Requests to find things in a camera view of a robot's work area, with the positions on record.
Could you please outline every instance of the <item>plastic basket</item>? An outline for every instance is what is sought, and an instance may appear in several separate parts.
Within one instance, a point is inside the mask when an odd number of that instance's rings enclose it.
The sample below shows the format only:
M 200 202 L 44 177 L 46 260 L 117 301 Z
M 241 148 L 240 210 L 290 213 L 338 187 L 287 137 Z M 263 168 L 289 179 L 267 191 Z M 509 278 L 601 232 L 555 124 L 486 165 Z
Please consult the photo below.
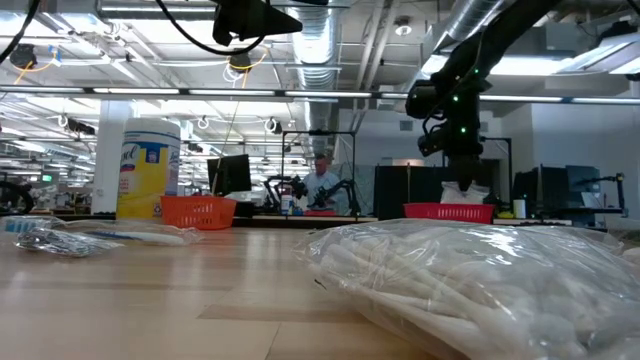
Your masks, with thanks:
M 491 224 L 493 205 L 405 204 L 405 216 L 410 219 L 435 219 Z
M 162 220 L 166 225 L 199 230 L 231 227 L 236 201 L 213 196 L 163 196 Z

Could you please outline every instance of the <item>man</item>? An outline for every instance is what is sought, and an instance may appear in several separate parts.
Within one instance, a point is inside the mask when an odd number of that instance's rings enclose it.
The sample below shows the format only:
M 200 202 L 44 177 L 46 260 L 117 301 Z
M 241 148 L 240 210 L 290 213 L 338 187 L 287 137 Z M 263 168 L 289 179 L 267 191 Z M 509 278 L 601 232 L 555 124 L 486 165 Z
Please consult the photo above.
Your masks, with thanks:
M 304 184 L 307 187 L 307 190 L 309 191 L 309 193 L 307 194 L 309 206 L 313 205 L 313 203 L 315 202 L 316 194 L 318 194 L 318 190 L 320 190 L 320 188 L 324 188 L 328 191 L 340 182 L 340 179 L 338 179 L 336 175 L 327 171 L 329 161 L 327 160 L 327 157 L 325 155 L 316 155 L 315 166 L 316 172 L 307 175 L 303 180 Z M 335 210 L 336 198 L 338 196 L 339 192 L 331 198 L 327 199 L 326 207 L 314 210 Z

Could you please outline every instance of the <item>pillar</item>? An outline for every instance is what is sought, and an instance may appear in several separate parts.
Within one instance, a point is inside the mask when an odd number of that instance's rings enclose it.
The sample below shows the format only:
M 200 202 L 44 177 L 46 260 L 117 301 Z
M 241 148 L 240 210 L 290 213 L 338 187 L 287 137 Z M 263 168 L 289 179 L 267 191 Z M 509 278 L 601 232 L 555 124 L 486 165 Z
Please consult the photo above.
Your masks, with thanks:
M 133 117 L 131 101 L 102 100 L 91 203 L 93 214 L 116 212 L 120 152 L 124 139 L 124 127 L 130 117 Z

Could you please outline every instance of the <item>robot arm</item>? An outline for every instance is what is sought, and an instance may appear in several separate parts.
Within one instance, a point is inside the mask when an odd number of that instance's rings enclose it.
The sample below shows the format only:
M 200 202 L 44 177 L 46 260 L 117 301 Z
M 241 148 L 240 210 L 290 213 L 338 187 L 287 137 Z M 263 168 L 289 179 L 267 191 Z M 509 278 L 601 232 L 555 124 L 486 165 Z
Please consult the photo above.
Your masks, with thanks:
M 561 0 L 517 0 L 482 32 L 463 41 L 429 81 L 417 81 L 406 103 L 407 114 L 423 119 L 418 140 L 423 156 L 444 151 L 460 188 L 466 190 L 479 172 L 480 93 L 491 87 L 485 78 L 507 49 Z M 442 121 L 430 130 L 427 122 Z
M 355 182 L 353 180 L 341 180 L 329 190 L 321 187 L 320 189 L 318 189 L 318 193 L 313 199 L 313 204 L 309 205 L 309 207 L 326 207 L 327 200 L 341 189 L 345 189 L 345 191 L 347 192 L 347 200 L 349 201 L 351 215 L 354 217 L 357 216 L 360 213 L 360 204 L 358 203 L 358 199 L 356 197 Z

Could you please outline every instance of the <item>table surface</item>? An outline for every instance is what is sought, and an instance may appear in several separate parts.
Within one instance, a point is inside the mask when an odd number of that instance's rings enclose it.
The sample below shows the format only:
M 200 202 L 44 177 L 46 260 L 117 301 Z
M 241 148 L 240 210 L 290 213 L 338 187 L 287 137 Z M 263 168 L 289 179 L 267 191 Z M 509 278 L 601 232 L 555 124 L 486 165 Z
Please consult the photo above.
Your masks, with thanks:
M 299 230 L 65 259 L 0 242 L 3 360 L 429 359 L 318 288 Z

